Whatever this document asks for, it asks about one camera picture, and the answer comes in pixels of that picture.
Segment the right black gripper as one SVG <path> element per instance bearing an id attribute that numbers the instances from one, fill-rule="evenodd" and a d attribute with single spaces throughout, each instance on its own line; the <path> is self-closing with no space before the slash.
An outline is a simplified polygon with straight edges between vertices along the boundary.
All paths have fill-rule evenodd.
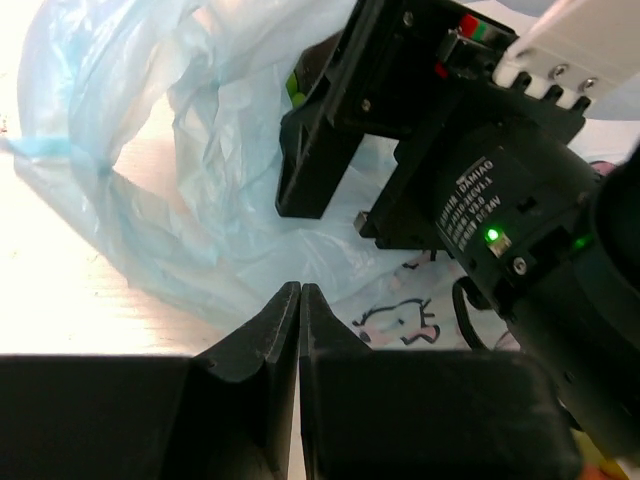
<path id="1" fill-rule="evenodd" d="M 360 1 L 331 58 L 327 123 L 398 141 L 363 227 L 447 251 L 458 328 L 495 311 L 596 445 L 639 454 L 639 160 L 601 174 L 568 147 L 585 101 L 489 78 L 514 33 L 452 1 Z"/>

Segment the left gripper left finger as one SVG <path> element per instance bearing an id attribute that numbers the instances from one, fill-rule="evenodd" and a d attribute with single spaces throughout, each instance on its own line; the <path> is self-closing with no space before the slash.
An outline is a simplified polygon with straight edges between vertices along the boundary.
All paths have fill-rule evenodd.
<path id="1" fill-rule="evenodd" d="M 193 356 L 5 355 L 5 479 L 284 479 L 301 287 Z"/>

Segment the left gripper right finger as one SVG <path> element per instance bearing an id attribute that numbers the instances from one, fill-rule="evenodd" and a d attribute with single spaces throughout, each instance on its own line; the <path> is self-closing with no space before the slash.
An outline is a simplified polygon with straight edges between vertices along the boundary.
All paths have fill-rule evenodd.
<path id="1" fill-rule="evenodd" d="M 516 352 L 374 350 L 320 288 L 300 300 L 310 479 L 576 479 L 583 459 L 543 369 Z"/>

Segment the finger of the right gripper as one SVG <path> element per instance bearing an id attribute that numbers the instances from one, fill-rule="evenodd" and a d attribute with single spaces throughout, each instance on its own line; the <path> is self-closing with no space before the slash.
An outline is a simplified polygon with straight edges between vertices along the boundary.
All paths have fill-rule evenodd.
<path id="1" fill-rule="evenodd" d="M 280 216 L 319 219 L 326 211 L 367 131 L 368 62 L 362 46 L 335 50 L 304 101 L 282 119 Z"/>

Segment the dark purple fake fruit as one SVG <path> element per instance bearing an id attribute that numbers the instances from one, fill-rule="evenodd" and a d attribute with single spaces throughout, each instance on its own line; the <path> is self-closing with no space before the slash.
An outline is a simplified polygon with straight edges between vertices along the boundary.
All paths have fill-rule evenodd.
<path id="1" fill-rule="evenodd" d="M 301 105 L 321 76 L 331 58 L 341 33 L 304 50 L 286 81 L 286 90 L 293 108 Z"/>

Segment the light blue plastic bag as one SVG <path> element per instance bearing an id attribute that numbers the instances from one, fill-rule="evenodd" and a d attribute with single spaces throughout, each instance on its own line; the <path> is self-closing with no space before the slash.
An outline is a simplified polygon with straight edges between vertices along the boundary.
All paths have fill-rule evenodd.
<path id="1" fill-rule="evenodd" d="M 320 221 L 273 201 L 286 78 L 349 1 L 1 5 L 1 350 L 194 354 L 288 280 L 317 281 L 375 347 L 463 342 L 445 256 L 353 229 L 387 180 L 368 137 Z"/>

